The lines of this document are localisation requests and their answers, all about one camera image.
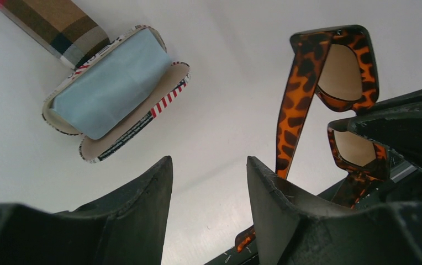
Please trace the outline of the flag print glasses case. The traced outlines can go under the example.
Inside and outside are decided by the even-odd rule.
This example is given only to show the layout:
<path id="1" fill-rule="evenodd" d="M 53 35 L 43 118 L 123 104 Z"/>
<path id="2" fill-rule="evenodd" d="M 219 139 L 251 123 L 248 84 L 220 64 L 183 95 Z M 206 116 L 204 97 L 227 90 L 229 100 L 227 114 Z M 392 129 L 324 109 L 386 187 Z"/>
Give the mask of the flag print glasses case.
<path id="1" fill-rule="evenodd" d="M 81 135 L 83 160 L 97 163 L 122 148 L 185 89 L 189 64 L 172 61 L 160 33 L 137 25 L 69 75 L 45 100 L 43 119 Z"/>

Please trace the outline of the brown striped glasses case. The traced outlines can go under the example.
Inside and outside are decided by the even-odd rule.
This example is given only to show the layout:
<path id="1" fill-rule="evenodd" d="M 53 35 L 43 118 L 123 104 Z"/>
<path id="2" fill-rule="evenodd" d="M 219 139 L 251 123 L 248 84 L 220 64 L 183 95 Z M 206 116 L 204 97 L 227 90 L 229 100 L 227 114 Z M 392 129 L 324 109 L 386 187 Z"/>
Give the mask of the brown striped glasses case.
<path id="1" fill-rule="evenodd" d="M 0 11 L 72 70 L 110 43 L 107 33 L 73 1 L 0 0 Z"/>

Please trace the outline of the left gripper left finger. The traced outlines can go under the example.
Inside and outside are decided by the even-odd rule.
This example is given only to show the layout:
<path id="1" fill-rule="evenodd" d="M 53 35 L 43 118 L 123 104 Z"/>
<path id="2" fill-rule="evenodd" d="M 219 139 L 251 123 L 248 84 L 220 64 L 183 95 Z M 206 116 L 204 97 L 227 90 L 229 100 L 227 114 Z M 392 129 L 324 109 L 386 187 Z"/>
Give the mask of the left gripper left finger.
<path id="1" fill-rule="evenodd" d="M 0 203 L 0 264 L 160 264 L 172 186 L 165 156 L 74 211 Z"/>

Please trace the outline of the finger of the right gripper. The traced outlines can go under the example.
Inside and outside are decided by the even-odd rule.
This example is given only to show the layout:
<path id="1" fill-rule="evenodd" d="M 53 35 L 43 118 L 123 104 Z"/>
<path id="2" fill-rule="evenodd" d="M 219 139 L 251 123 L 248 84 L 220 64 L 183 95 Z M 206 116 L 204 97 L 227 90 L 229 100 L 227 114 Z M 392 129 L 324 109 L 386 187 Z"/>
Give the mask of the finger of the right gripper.
<path id="1" fill-rule="evenodd" d="M 376 102 L 371 108 L 362 111 L 361 114 L 368 114 L 371 112 L 419 102 L 422 102 L 422 89 L 401 96 L 386 99 L 380 102 Z"/>
<path id="2" fill-rule="evenodd" d="M 348 131 L 387 147 L 422 171 L 422 102 L 358 116 L 348 122 Z"/>

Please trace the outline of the brown tortoise sunglasses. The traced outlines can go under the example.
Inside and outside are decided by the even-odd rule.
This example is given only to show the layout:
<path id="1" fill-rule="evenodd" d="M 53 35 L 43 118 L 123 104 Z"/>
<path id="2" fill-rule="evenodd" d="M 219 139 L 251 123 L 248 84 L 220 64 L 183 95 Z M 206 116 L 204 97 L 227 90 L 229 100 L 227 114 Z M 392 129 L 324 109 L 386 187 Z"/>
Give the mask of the brown tortoise sunglasses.
<path id="1" fill-rule="evenodd" d="M 294 60 L 276 130 L 276 175 L 288 177 L 314 97 L 334 112 L 370 110 L 379 96 L 376 59 L 368 30 L 341 25 L 297 32 L 290 38 Z M 389 178 L 386 149 L 351 133 L 347 119 L 327 127 L 335 164 L 347 177 L 331 202 L 354 208 L 371 188 Z"/>

